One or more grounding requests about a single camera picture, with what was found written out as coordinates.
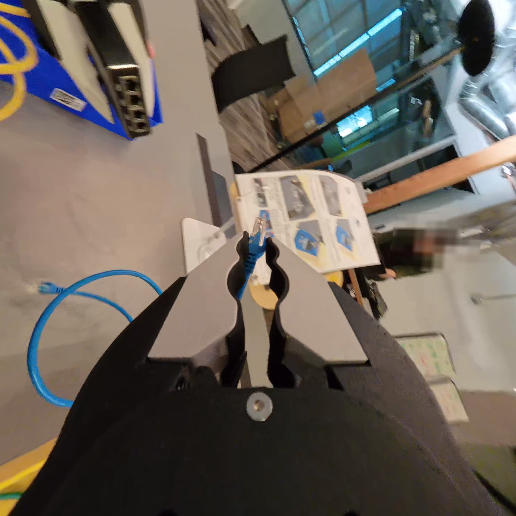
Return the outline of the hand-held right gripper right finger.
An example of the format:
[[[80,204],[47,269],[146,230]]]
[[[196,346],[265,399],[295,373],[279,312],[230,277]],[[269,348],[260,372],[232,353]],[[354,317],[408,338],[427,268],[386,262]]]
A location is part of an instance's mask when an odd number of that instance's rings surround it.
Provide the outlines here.
[[[330,282],[276,238],[267,239],[265,258],[277,297],[267,364],[273,387],[327,386],[331,367],[368,364]]]

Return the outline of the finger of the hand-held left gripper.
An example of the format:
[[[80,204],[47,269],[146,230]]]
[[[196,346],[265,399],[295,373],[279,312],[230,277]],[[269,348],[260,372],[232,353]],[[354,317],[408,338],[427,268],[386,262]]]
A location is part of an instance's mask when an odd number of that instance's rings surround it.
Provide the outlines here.
[[[86,32],[78,16],[58,1],[37,1],[59,55],[59,62],[85,100],[110,124],[114,123],[97,69],[88,57]]]
[[[145,25],[139,2],[109,2],[108,10],[133,59],[139,66],[145,112],[149,118],[152,118],[155,107],[154,66],[147,46]]]

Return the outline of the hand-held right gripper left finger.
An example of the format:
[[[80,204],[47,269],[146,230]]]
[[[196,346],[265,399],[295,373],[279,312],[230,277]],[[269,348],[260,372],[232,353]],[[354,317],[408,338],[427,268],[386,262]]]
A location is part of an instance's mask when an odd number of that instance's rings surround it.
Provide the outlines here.
[[[238,294],[245,280],[249,235],[236,234],[184,281],[148,358],[208,367],[223,386],[237,386],[246,360]]]

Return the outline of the black ethernet splitter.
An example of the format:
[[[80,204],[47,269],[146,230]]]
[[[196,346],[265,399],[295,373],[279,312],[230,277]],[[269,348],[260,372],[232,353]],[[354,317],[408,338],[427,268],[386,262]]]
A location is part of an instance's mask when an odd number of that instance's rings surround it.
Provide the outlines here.
[[[135,139],[151,132],[145,112],[140,69],[109,10],[114,1],[70,1],[86,35],[88,50],[100,75],[110,108],[126,136]]]

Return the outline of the blue plastic bin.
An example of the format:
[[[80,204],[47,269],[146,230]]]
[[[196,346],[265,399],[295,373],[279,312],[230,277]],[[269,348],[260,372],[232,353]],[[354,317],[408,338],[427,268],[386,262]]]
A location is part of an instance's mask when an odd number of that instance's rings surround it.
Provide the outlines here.
[[[67,5],[68,9],[72,10],[69,5],[70,1],[58,2]],[[144,11],[140,2],[139,7],[145,25]],[[146,25],[145,35],[152,58]],[[21,1],[1,1],[1,81],[12,85],[10,98],[7,101],[1,101],[1,121],[18,111],[26,96],[31,94],[58,105],[81,119],[90,121],[114,134],[134,140],[126,136],[113,108],[111,111],[114,123],[110,124],[85,100],[67,71],[61,67],[59,59],[49,55],[40,46],[34,25]],[[155,107],[152,118],[149,118],[151,129],[163,123],[155,69],[154,81]]]

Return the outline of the yellow plastic bin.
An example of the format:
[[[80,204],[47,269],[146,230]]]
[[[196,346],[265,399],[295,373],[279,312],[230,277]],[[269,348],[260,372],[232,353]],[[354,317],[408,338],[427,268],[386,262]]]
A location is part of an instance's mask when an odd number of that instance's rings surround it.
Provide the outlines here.
[[[8,515],[48,459],[57,439],[1,466],[1,515]]]

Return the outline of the wooden display board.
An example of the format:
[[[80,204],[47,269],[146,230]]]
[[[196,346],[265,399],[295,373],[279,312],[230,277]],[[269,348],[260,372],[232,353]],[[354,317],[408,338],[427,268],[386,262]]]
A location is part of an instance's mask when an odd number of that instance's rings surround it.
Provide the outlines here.
[[[235,225],[237,230],[242,230],[244,227],[242,226],[242,221],[239,212],[239,205],[241,203],[241,197],[238,191],[238,187],[236,181],[233,181],[229,186],[229,195],[232,203],[232,209],[235,219]],[[345,287],[344,280],[344,272],[345,271],[335,271],[328,274],[324,274],[324,278],[329,281],[337,284],[339,287]],[[264,310],[272,311],[277,302],[278,298],[275,293],[267,286],[261,284],[254,284],[252,281],[248,285],[250,295],[252,299]]]

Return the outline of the white stand base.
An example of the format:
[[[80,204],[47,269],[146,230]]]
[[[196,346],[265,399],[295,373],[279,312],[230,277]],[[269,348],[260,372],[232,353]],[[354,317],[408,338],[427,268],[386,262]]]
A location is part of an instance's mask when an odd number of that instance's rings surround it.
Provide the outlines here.
[[[227,238],[214,225],[185,217],[181,222],[186,274],[223,247]]]

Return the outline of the printed instruction sheet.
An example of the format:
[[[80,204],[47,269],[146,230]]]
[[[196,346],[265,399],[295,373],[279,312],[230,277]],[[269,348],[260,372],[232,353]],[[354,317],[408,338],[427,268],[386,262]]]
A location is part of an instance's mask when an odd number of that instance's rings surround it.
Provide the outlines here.
[[[321,274],[380,264],[357,184],[321,170],[238,174],[241,228],[275,238]]]

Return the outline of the large whiteboard green writing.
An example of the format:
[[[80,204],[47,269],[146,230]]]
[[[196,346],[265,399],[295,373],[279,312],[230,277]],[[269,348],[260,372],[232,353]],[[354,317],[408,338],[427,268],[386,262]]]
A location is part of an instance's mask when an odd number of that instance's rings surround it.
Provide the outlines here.
[[[456,371],[448,342],[441,332],[398,335],[394,339],[426,380],[455,377]]]

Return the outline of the black chair backrest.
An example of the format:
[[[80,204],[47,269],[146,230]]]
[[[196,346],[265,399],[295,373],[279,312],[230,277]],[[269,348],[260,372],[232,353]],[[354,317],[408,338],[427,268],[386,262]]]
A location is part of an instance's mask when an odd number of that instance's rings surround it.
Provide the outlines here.
[[[223,60],[211,75],[218,113],[251,95],[278,87],[295,76],[288,36],[242,50]]]

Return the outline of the small whiteboard red writing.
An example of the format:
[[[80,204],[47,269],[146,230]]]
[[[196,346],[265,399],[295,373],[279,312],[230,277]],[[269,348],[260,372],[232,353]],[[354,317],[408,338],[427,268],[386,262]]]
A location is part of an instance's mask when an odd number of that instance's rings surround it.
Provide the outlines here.
[[[429,383],[437,404],[448,424],[470,422],[459,390],[450,378],[440,378]]]

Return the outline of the cardboard box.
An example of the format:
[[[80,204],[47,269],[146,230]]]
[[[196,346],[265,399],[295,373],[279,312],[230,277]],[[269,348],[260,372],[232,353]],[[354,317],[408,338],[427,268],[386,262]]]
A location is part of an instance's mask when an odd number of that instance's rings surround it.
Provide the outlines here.
[[[377,93],[377,77],[365,48],[360,48],[315,81],[299,75],[264,101],[280,135],[293,144],[314,133]]]

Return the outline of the wooden post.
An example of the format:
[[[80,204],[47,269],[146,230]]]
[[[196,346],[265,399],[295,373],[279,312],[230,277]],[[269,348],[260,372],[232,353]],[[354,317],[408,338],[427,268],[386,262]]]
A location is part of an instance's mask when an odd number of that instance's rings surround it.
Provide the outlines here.
[[[369,215],[389,209],[514,161],[513,135],[469,156],[453,159],[371,193],[364,204],[365,213]]]

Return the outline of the silver air duct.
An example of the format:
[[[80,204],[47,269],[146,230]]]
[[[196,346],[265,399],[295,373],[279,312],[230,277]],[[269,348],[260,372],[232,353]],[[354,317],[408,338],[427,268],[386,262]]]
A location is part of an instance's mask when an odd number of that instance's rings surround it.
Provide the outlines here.
[[[468,77],[459,94],[463,110],[494,139],[515,135],[515,1],[489,1],[495,47],[483,73]]]

